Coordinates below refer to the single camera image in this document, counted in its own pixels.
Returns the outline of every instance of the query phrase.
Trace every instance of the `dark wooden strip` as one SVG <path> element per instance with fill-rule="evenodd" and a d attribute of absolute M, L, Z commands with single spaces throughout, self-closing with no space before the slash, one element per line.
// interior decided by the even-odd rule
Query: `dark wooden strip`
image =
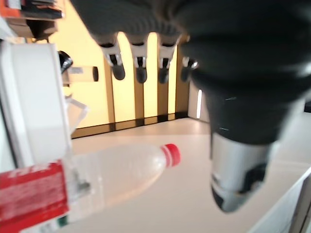
<path fill-rule="evenodd" d="M 186 36 L 183 36 L 181 41 L 185 41 Z M 177 47 L 177 70 L 176 70 L 176 101 L 175 101 L 175 112 L 188 112 L 189 102 L 189 82 L 185 83 L 181 81 L 180 75 L 183 67 L 182 64 L 183 55 L 181 49 Z"/>
<path fill-rule="evenodd" d="M 157 114 L 167 115 L 169 108 L 169 83 L 157 82 Z"/>
<path fill-rule="evenodd" d="M 116 122 L 116 119 L 115 119 L 115 106 L 114 106 L 114 100 L 113 100 L 111 67 L 107 63 L 106 59 L 104 59 L 104 72 L 105 72 L 105 81 L 106 81 L 108 119 L 109 119 L 109 123 L 114 123 Z"/>
<path fill-rule="evenodd" d="M 144 126 L 145 125 L 145 119 L 141 118 L 141 119 L 136 119 L 136 127 L 140 127 L 140 126 Z"/>
<path fill-rule="evenodd" d="M 187 118 L 188 111 L 175 113 L 175 119 Z"/>
<path fill-rule="evenodd" d="M 168 121 L 168 120 L 169 120 L 168 114 L 166 114 L 166 115 L 158 115 L 157 116 L 158 123 L 165 122 L 165 121 Z"/>
<path fill-rule="evenodd" d="M 141 119 L 145 117 L 144 110 L 144 85 L 137 82 L 134 68 L 134 98 L 135 98 L 135 118 Z"/>
<path fill-rule="evenodd" d="M 115 123 L 105 124 L 105 125 L 95 125 L 85 128 L 76 129 L 75 132 L 71 135 L 71 138 L 79 138 L 79 137 L 86 137 L 101 133 L 108 133 L 111 131 L 115 131 Z"/>

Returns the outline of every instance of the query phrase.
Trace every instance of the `clear plastic bottle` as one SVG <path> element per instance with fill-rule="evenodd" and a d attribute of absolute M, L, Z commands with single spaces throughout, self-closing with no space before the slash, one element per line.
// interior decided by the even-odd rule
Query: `clear plastic bottle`
<path fill-rule="evenodd" d="M 179 163 L 174 144 L 142 144 L 0 173 L 1 228 L 20 232 L 68 214 L 69 223 L 80 220 L 139 195 Z"/>
<path fill-rule="evenodd" d="M 72 209 L 75 200 L 81 202 L 81 195 L 87 199 L 84 207 L 76 208 L 80 213 L 70 218 L 77 220 L 138 196 L 160 177 L 165 168 L 180 163 L 180 152 L 174 144 L 162 147 L 124 145 L 74 156 L 71 162 L 79 174 L 79 186 L 82 186 L 82 189 L 78 188 L 77 195 L 71 192 L 71 197 L 74 197 Z"/>

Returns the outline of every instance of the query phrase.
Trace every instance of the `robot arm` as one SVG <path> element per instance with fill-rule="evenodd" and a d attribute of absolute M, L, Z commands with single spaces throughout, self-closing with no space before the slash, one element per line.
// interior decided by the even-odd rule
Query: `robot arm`
<path fill-rule="evenodd" d="M 271 152 L 311 86 L 310 1 L 71 2 L 102 47 L 116 46 L 116 40 L 106 36 L 119 31 L 144 38 L 149 32 L 161 34 L 164 71 L 169 68 L 171 46 L 181 33 L 190 35 L 182 52 L 185 73 L 192 72 L 194 83 L 208 97 L 212 192 L 223 211 L 237 210 L 264 180 Z M 145 40 L 130 43 L 135 67 L 144 69 Z M 104 53 L 109 59 L 105 47 Z M 118 57 L 120 50 L 115 49 L 114 55 Z"/>

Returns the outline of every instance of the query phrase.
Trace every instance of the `white countertop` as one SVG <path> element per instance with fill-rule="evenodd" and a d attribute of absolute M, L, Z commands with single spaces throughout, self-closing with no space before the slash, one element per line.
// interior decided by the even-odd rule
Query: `white countertop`
<path fill-rule="evenodd" d="M 270 163 L 264 186 L 239 211 L 221 212 L 210 189 L 209 126 L 179 119 L 119 132 L 75 139 L 76 153 L 125 143 L 175 143 L 182 162 L 167 169 L 139 197 L 70 224 L 61 233 L 244 233 L 310 173 L 311 114 L 302 114 L 288 129 Z M 96 203 L 88 202 L 89 207 Z"/>

